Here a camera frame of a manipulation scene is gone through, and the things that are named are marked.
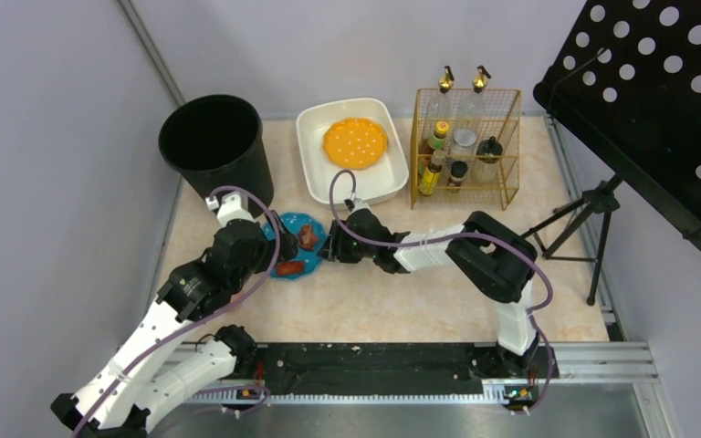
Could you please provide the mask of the small yellow label bottle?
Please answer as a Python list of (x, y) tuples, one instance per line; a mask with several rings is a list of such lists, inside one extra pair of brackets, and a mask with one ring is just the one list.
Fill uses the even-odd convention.
[(422, 196), (430, 196), (437, 185), (439, 175), (445, 162), (445, 152), (441, 149), (434, 150), (430, 157), (427, 157), (424, 171), (418, 186), (418, 192)]

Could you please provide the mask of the silver lid glass jar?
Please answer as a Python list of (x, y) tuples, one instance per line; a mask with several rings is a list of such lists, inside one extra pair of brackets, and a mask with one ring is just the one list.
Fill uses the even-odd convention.
[(457, 129), (449, 148), (449, 158), (453, 161), (470, 161), (476, 153), (477, 136), (473, 130)]

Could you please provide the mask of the blue polka dot plate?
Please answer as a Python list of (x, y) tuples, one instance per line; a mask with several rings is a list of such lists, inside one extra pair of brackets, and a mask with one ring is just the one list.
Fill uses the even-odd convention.
[(287, 229), (293, 233), (294, 235), (297, 235), (300, 227), (304, 224), (312, 224), (315, 233), (319, 236), (319, 242), (315, 245), (314, 251), (313, 252), (308, 252), (304, 251), (302, 249), (298, 250), (298, 256), (295, 257), (293, 260), (299, 260), (299, 261), (304, 261), (306, 263), (305, 270), (301, 275), (294, 275), (294, 276), (277, 276), (276, 275), (276, 266), (279, 264), (277, 263), (276, 266), (270, 270), (269, 274), (273, 278), (283, 278), (283, 279), (289, 279), (289, 280), (296, 280), (298, 278), (301, 278), (302, 276), (305, 276), (307, 274), (312, 273), (321, 263), (322, 259), (318, 257), (318, 251), (323, 245), (327, 233), (324, 229), (324, 226), (313, 216), (305, 213), (285, 213), (285, 214), (280, 214), (280, 218), (283, 220), (285, 223)]

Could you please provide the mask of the glass bottle brown contents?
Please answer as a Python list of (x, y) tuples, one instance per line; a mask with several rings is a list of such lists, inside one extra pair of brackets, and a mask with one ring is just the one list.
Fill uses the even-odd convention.
[(449, 65), (444, 66), (444, 72), (438, 79), (438, 88), (429, 100), (426, 117), (429, 120), (445, 120), (450, 110), (448, 93), (454, 85), (455, 77)]

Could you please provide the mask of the yellow polka dot plate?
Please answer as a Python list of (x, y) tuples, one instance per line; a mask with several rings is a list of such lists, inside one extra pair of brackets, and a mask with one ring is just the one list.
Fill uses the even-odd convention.
[(373, 120), (347, 118), (327, 129), (321, 146), (330, 163), (342, 169), (365, 170), (386, 153), (388, 135)]

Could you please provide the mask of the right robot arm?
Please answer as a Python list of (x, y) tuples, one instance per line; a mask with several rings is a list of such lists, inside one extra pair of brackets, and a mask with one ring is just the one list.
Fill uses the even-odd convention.
[(437, 232), (392, 232), (368, 208), (333, 220), (319, 257), (342, 264), (368, 258), (389, 274), (456, 268), (485, 297), (497, 315), (497, 341), (470, 360), (470, 370), (486, 379), (551, 379), (554, 351), (541, 333), (531, 302), (536, 250), (523, 237), (483, 212)]

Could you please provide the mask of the black lid glass jar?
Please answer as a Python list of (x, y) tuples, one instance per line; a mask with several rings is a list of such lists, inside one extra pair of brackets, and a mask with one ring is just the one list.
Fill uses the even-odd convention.
[(476, 180), (479, 184), (497, 182), (497, 173), (503, 156), (503, 146), (496, 136), (479, 142), (476, 151)]

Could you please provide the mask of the small black cap spice jar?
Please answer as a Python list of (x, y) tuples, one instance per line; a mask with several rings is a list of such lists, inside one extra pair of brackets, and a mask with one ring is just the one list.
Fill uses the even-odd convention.
[(454, 161), (450, 166), (448, 177), (448, 192), (458, 193), (468, 172), (468, 165), (464, 161)]

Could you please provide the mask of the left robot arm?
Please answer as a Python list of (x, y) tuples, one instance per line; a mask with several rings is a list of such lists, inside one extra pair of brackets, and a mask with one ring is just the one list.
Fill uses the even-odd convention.
[(244, 328), (220, 328), (188, 360), (162, 371), (173, 352), (197, 330), (198, 321), (228, 305), (271, 261), (298, 255), (298, 238), (280, 218), (274, 237), (248, 216), (232, 219), (212, 246), (175, 268), (141, 323), (109, 363), (74, 393), (62, 393), (51, 411), (75, 437), (145, 437), (198, 391), (256, 367), (256, 343)]

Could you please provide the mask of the glass oil bottle gold spout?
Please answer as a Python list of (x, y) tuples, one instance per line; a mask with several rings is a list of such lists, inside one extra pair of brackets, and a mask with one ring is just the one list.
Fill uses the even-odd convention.
[(485, 89), (492, 78), (484, 65), (476, 68), (477, 73), (472, 82), (472, 94), (467, 103), (470, 119), (479, 119), (485, 107)]

